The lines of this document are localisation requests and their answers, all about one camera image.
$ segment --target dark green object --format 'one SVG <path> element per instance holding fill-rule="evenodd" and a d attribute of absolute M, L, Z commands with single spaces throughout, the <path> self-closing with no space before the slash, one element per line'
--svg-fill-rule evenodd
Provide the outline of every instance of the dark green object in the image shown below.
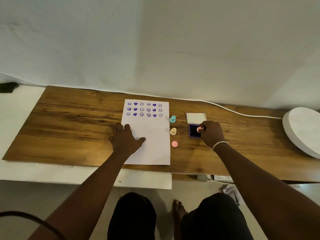
<path fill-rule="evenodd" d="M 18 86 L 16 82 L 0 83 L 0 93 L 12 93 Z"/>

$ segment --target dark cloth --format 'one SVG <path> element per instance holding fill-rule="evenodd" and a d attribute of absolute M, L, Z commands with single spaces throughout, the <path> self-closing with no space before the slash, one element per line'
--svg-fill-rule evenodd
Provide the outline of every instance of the dark cloth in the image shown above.
<path fill-rule="evenodd" d="M 156 217 L 146 197 L 127 193 L 115 207 L 108 239 L 155 239 Z M 180 230 L 183 240 L 253 240 L 242 212 L 234 200 L 223 193 L 205 198 L 197 209 L 184 215 Z"/>

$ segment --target floor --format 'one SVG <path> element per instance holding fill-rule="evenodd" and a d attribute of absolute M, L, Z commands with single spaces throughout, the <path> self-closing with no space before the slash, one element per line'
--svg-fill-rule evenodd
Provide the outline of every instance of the floor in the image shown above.
<path fill-rule="evenodd" d="M 154 190 L 114 187 L 90 240 L 107 239 L 108 225 L 120 196 L 134 191 L 150 199 L 157 212 L 156 239 L 173 239 L 173 199 L 182 201 L 187 211 L 194 210 L 202 199 L 219 192 L 222 184 L 198 181 L 173 181 L 172 190 Z M 0 212 L 25 211 L 45 219 L 76 185 L 44 184 L 32 182 L 0 181 Z M 320 184 L 299 185 L 296 188 L 320 204 Z M 255 240 L 267 239 L 247 206 L 241 205 L 249 229 Z M 3 239 L 25 240 L 37 227 L 36 223 L 21 218 L 0 218 L 0 236 Z"/>

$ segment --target wood grain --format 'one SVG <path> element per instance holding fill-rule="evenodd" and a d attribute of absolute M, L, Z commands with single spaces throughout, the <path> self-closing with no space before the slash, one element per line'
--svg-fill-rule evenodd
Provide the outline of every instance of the wood grain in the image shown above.
<path fill-rule="evenodd" d="M 64 165 L 100 166 L 111 154 L 111 126 L 121 122 L 125 99 L 167 101 L 176 122 L 178 141 L 171 147 L 171 165 L 125 165 L 125 168 L 229 175 L 225 166 L 200 139 L 189 138 L 185 113 L 205 112 L 219 121 L 230 145 L 282 180 L 320 182 L 320 161 L 296 148 L 282 121 L 244 117 L 203 102 L 48 86 L 4 160 Z M 282 117 L 283 110 L 226 105 L 240 113 Z"/>

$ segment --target black strap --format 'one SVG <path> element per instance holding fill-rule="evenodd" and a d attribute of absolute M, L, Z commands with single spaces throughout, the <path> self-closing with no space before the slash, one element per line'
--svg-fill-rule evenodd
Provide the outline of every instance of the black strap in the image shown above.
<path fill-rule="evenodd" d="M 40 218 L 25 213 L 25 212 L 21 212 L 21 211 L 4 211 L 4 212 L 0 212 L 0 217 L 4 217 L 4 216 L 18 216 L 18 217 L 22 217 L 22 218 L 26 218 L 29 219 L 31 221 L 34 221 L 42 226 L 45 226 L 46 228 L 48 228 L 49 230 L 53 231 L 60 239 L 62 240 L 67 240 L 62 234 L 61 232 L 59 232 L 56 228 L 54 228 L 53 226 L 51 226 L 49 223 L 41 220 Z"/>

